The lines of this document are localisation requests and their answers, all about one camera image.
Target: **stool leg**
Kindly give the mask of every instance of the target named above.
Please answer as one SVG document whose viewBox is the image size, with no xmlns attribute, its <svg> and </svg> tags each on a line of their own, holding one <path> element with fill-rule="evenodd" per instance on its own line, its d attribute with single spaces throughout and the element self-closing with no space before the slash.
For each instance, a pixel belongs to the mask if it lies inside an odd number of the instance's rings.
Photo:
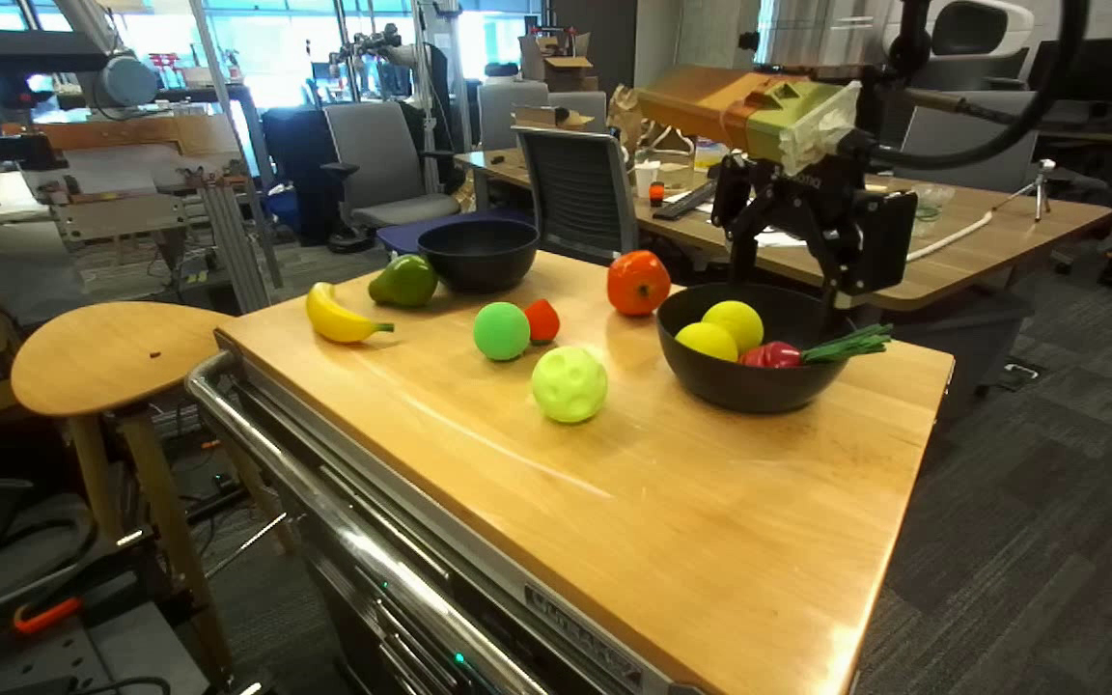
<svg viewBox="0 0 1112 695">
<path fill-rule="evenodd" d="M 280 503 L 279 494 L 263 484 L 252 452 L 234 437 L 221 437 L 224 457 L 240 470 L 240 485 L 252 494 L 252 508 L 258 522 L 279 517 Z M 279 529 L 280 552 L 292 556 L 292 535 L 290 525 Z"/>
<path fill-rule="evenodd" d="M 99 415 L 69 415 L 61 428 L 64 428 L 69 449 L 76 452 L 79 484 L 85 484 L 99 535 L 124 535 L 127 529 L 124 529 L 117 494 L 106 485 Z"/>
<path fill-rule="evenodd" d="M 178 584 L 198 601 L 198 612 L 194 612 L 198 639 L 199 639 L 198 659 L 204 663 L 204 672 L 211 679 L 224 679 L 224 675 L 231 675 L 231 654 L 229 654 L 229 639 L 224 639 L 211 594 L 208 594 L 199 556 L 198 556 L 190 525 L 186 525 L 186 504 L 178 503 L 178 485 L 175 485 L 163 439 L 159 439 L 148 414 L 127 414 L 118 421 L 118 432 L 131 449 L 139 494 L 142 494 L 151 522 L 159 529 L 159 543 L 169 556 Z"/>
</svg>

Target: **avocado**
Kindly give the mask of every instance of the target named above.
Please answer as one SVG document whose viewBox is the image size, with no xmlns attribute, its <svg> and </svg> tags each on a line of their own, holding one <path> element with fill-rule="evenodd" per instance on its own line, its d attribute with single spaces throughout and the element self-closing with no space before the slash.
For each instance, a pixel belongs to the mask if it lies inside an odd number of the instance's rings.
<svg viewBox="0 0 1112 695">
<path fill-rule="evenodd" d="M 399 253 L 368 287 L 375 304 L 423 310 L 435 295 L 435 270 L 422 253 Z"/>
</svg>

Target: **banana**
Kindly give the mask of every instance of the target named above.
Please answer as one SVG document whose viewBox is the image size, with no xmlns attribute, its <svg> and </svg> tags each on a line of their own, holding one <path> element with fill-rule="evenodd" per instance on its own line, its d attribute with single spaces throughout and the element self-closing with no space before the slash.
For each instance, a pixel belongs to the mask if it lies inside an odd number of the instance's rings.
<svg viewBox="0 0 1112 695">
<path fill-rule="evenodd" d="M 308 288 L 305 311 L 312 319 L 312 333 L 329 342 L 364 342 L 375 333 L 392 333 L 392 324 L 378 324 L 364 311 L 351 311 L 348 304 L 334 300 L 334 287 L 316 280 Z"/>
</svg>

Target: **green tennis ball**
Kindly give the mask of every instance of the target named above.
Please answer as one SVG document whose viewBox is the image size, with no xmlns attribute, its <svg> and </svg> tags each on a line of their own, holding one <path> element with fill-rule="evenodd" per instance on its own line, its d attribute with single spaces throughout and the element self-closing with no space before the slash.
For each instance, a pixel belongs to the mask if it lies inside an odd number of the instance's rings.
<svg viewBox="0 0 1112 695">
<path fill-rule="evenodd" d="M 590 421 L 607 400 L 607 367 L 588 347 L 553 347 L 527 369 L 527 392 L 547 421 L 558 423 Z"/>
<path fill-rule="evenodd" d="M 491 300 L 475 311 L 475 347 L 495 360 L 508 364 L 527 347 L 527 319 L 508 300 Z"/>
</svg>

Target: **yellow lemon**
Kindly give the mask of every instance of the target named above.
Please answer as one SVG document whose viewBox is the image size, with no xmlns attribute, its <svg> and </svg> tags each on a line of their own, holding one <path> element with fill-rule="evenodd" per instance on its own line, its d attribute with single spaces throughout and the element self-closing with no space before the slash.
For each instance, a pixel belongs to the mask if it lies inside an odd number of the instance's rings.
<svg viewBox="0 0 1112 695">
<path fill-rule="evenodd" d="M 738 352 L 747 352 L 763 341 L 763 324 L 760 324 L 755 310 L 746 300 L 715 300 L 704 311 L 704 324 L 725 329 L 738 341 Z"/>
<path fill-rule="evenodd" d="M 720 360 L 720 364 L 738 364 L 738 355 L 740 355 L 738 341 L 720 324 L 706 324 L 706 319 L 680 329 L 677 342 L 684 342 L 706 360 Z"/>
</svg>

